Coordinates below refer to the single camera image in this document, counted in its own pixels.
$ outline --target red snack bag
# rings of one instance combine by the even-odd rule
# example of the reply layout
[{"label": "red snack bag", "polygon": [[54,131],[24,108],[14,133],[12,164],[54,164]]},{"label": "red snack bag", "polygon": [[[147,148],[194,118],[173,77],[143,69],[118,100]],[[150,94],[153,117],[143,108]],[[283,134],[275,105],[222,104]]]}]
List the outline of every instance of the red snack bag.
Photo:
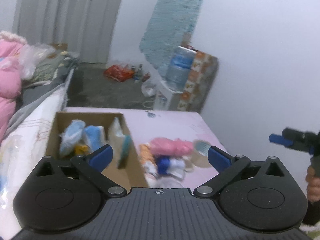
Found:
[{"label": "red snack bag", "polygon": [[103,72],[103,75],[118,82],[123,82],[127,79],[133,78],[134,71],[120,65],[112,65]]}]

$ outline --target bottle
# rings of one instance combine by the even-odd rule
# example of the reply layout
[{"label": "bottle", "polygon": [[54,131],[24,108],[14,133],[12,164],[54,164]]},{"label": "bottle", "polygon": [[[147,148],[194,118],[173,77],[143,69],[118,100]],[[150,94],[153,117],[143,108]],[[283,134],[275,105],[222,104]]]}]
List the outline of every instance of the bottle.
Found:
[{"label": "bottle", "polygon": [[175,91],[183,91],[196,52],[184,47],[177,47],[169,64],[165,79],[167,86]]},{"label": "bottle", "polygon": [[142,79],[142,64],[139,65],[139,69],[134,75],[134,80],[140,81],[141,79]]}]

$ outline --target white curtain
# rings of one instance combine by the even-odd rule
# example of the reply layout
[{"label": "white curtain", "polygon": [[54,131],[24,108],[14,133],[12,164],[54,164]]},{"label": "white curtain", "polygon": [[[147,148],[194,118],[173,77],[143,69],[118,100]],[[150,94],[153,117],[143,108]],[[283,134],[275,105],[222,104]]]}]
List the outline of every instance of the white curtain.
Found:
[{"label": "white curtain", "polygon": [[18,0],[13,30],[30,44],[68,43],[82,62],[108,59],[121,0]]}]

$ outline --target floor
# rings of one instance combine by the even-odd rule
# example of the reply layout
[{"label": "floor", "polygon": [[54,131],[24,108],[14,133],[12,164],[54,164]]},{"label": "floor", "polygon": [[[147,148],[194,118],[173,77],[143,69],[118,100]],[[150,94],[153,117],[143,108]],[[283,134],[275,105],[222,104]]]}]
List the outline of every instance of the floor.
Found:
[{"label": "floor", "polygon": [[124,82],[107,79],[104,70],[104,64],[81,63],[68,89],[68,106],[150,109],[142,105],[152,99],[142,94],[141,83],[133,79]]}]

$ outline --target blue cloth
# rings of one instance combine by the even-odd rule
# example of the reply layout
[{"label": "blue cloth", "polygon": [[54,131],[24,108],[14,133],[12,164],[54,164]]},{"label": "blue cloth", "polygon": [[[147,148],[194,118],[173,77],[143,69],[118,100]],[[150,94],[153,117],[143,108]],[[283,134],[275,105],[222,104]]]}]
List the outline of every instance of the blue cloth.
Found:
[{"label": "blue cloth", "polygon": [[89,148],[94,152],[98,150],[101,146],[101,130],[97,126],[89,125],[83,130],[86,139],[84,142]]},{"label": "blue cloth", "polygon": [[160,156],[156,158],[156,165],[158,167],[159,175],[168,175],[167,169],[170,165],[170,157],[169,156]]},{"label": "blue cloth", "polygon": [[281,144],[285,147],[290,147],[293,141],[285,139],[282,135],[270,134],[269,141],[276,144]]},{"label": "blue cloth", "polygon": [[85,127],[85,122],[82,120],[72,120],[71,124],[66,128],[62,135],[60,144],[60,157],[70,154],[75,145],[81,140],[82,131]]},{"label": "blue cloth", "polygon": [[182,42],[184,33],[193,33],[202,0],[158,0],[140,51],[159,74],[166,75],[173,50]]}]

